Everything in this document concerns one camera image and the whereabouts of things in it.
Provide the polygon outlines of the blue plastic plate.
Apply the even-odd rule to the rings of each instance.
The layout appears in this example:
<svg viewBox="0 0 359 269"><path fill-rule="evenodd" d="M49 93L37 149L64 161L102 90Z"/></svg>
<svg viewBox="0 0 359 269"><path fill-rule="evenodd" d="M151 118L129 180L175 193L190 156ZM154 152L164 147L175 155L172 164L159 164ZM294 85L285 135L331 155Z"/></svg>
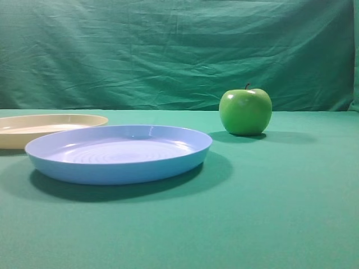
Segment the blue plastic plate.
<svg viewBox="0 0 359 269"><path fill-rule="evenodd" d="M25 146L35 169L67 183L124 185L175 177L201 165L213 143L174 126L119 125L75 129Z"/></svg>

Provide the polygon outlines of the pale yellow plastic plate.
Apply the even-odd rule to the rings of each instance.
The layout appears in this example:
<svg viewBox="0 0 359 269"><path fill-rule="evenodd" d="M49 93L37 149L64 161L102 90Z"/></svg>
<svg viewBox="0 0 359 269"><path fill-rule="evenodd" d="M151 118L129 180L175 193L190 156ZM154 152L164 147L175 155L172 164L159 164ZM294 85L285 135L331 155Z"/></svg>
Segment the pale yellow plastic plate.
<svg viewBox="0 0 359 269"><path fill-rule="evenodd" d="M1 118L1 149L23 149L44 135L104 126L108 118L90 114L38 114Z"/></svg>

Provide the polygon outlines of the green apple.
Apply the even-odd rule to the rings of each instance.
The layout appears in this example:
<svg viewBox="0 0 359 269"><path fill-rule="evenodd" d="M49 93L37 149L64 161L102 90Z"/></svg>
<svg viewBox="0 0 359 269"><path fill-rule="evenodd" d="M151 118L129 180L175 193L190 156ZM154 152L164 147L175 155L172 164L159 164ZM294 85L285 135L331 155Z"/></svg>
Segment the green apple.
<svg viewBox="0 0 359 269"><path fill-rule="evenodd" d="M262 89L226 91L219 103L219 116L225 130L236 136L257 136L268 126L272 115L272 101Z"/></svg>

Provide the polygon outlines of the green table cloth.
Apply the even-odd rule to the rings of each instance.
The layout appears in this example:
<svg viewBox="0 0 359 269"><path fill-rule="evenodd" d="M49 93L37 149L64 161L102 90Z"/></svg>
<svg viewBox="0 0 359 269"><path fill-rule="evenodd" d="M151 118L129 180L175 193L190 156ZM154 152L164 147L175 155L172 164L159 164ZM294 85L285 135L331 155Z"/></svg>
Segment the green table cloth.
<svg viewBox="0 0 359 269"><path fill-rule="evenodd" d="M260 138L229 135L217 112L95 114L214 141L187 174L115 187L1 151L2 268L358 267L358 113L275 112Z"/></svg>

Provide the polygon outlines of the green backdrop cloth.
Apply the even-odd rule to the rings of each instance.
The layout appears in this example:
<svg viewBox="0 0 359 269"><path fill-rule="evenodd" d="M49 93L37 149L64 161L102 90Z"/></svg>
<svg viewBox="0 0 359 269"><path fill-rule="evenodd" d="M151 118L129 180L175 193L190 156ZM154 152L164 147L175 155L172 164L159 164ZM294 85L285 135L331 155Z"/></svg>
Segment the green backdrop cloth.
<svg viewBox="0 0 359 269"><path fill-rule="evenodd" d="M357 1L2 1L1 108L358 109Z"/></svg>

